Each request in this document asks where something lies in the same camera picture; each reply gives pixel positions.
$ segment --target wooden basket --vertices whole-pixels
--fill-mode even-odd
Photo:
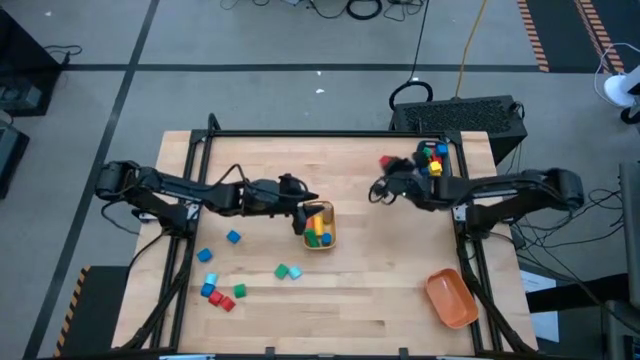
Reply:
[[[331,217],[333,218],[333,221],[331,221],[330,224],[324,224],[324,228],[325,228],[325,232],[328,232],[331,234],[331,244],[329,244],[328,246],[319,246],[319,247],[311,247],[309,246],[309,242],[307,240],[307,237],[302,235],[302,243],[304,244],[304,247],[306,247],[309,250],[329,250],[331,248],[333,248],[334,246],[336,246],[336,208],[333,206],[332,203],[330,203],[329,201],[323,201],[323,200],[314,200],[314,201],[309,201],[306,203],[307,205],[325,205],[325,204],[329,204],[331,205]]]

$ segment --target toy block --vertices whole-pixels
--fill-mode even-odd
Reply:
[[[240,234],[238,234],[234,230],[229,231],[229,233],[227,234],[227,239],[229,239],[229,241],[231,241],[234,244],[240,241],[241,237],[242,236],[240,236]]]
[[[292,268],[289,269],[289,276],[291,276],[291,278],[293,280],[297,279],[300,277],[300,275],[302,275],[302,270],[300,270],[299,267],[294,266]]]
[[[322,236],[322,234],[324,234],[324,221],[322,220],[322,213],[313,216],[313,228],[316,230],[316,236]]]
[[[318,247],[318,237],[316,236],[316,231],[314,229],[307,229],[304,231],[304,236],[307,239],[310,247]]]
[[[219,292],[218,290],[213,290],[213,292],[209,296],[209,303],[213,306],[218,306],[220,304],[220,301],[222,301],[222,298],[224,298],[224,295],[222,295],[221,292]]]
[[[284,264],[278,265],[278,268],[274,272],[274,274],[276,274],[276,277],[280,280],[284,279],[284,277],[287,276],[287,273],[289,273],[289,268]]]
[[[392,159],[393,158],[391,156],[384,155],[380,158],[380,160],[378,160],[378,162],[380,163],[380,167],[384,169],[385,167],[387,167],[387,165],[389,165]]]
[[[431,176],[440,176],[442,175],[442,165],[439,162],[432,161],[429,164],[429,175]]]
[[[236,303],[231,300],[231,298],[225,297],[220,301],[220,307],[227,310],[227,312],[231,311],[236,306]]]
[[[211,260],[211,258],[213,257],[213,254],[209,249],[204,248],[200,250],[196,256],[198,257],[198,260],[200,260],[200,262],[207,262]]]
[[[202,285],[202,289],[200,290],[200,295],[209,297],[215,289],[216,287],[213,284],[204,284]]]
[[[204,278],[205,284],[211,284],[215,286],[217,282],[218,282],[218,274],[208,273],[207,276]]]
[[[438,156],[446,156],[449,153],[449,149],[445,144],[436,145],[436,155]]]
[[[247,296],[247,287],[244,284],[234,286],[233,295],[235,295],[236,299]]]
[[[331,234],[329,233],[322,234],[322,246],[329,246],[329,245],[331,245]]]

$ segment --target wooden table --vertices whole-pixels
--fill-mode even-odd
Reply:
[[[182,175],[188,139],[189,132],[165,133],[158,170]],[[415,138],[215,138],[207,183],[234,163],[242,164],[250,179],[290,172],[334,204],[337,245],[330,251],[305,250],[289,218],[223,218],[204,211],[196,251],[208,247],[214,258],[206,264],[194,260],[179,350],[260,354],[274,346],[278,354],[392,355],[407,347],[411,355],[472,354],[469,329],[445,327],[423,290],[429,275],[459,269],[450,212],[420,211],[403,199],[393,206],[367,200],[380,175],[378,158],[409,156],[417,143]],[[471,177],[496,174],[485,133],[463,133],[463,146]],[[456,173],[455,154],[451,158]],[[234,174],[227,181],[237,179]],[[242,234],[236,245],[226,239],[231,229]],[[137,250],[159,231],[157,224],[143,225]],[[494,231],[508,234],[504,225]],[[168,243],[152,247],[133,268],[113,346],[128,340],[155,305]],[[536,347],[513,245],[493,237],[484,249],[496,305]],[[298,265],[304,274],[279,280],[273,271],[280,263]],[[213,307],[199,293],[207,272],[220,275],[218,290],[226,295],[233,294],[233,285],[246,284],[247,297],[230,313]],[[480,309],[484,347],[490,349]],[[172,319],[170,309],[163,344]]]

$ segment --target orange plastic tray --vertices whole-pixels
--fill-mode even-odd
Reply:
[[[478,319],[478,306],[457,271],[444,269],[429,276],[425,291],[448,327],[460,329]]]

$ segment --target orange striped tape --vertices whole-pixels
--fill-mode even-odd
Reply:
[[[574,3],[580,13],[580,17],[582,18],[582,22],[589,33],[589,37],[591,38],[591,42],[598,53],[598,56],[602,58],[602,55],[606,51],[606,49],[611,46],[612,41],[607,33],[607,29],[605,29],[602,21],[600,20],[600,16],[596,8],[591,3],[591,0],[574,0]],[[606,54],[606,59],[613,65],[613,69],[617,72],[624,71],[624,64],[618,55],[618,52],[615,48],[609,49]],[[606,62],[603,62],[602,67],[605,69],[605,72],[609,71],[609,65]]]
[[[69,302],[69,309],[62,321],[62,329],[60,329],[60,336],[58,336],[58,341],[56,342],[56,348],[53,351],[53,357],[60,357],[62,355],[62,348],[64,347],[64,342],[67,334],[69,334],[69,328],[71,327],[71,320],[73,319],[73,312],[76,309],[76,305],[78,304],[78,299],[80,298],[80,291],[82,290],[82,284],[84,283],[84,279],[89,272],[90,266],[85,266],[80,270],[80,275],[78,275],[78,281],[76,281],[76,286],[73,289],[73,294],[71,295],[71,301]]]
[[[520,9],[520,15],[522,16],[527,36],[529,37],[529,41],[533,47],[533,53],[536,57],[536,61],[538,62],[538,68],[540,71],[549,72],[549,62],[547,61],[547,56],[544,54],[544,49],[540,43],[540,38],[536,31],[536,25],[533,23],[533,19],[531,18],[527,0],[518,0],[518,8]]]

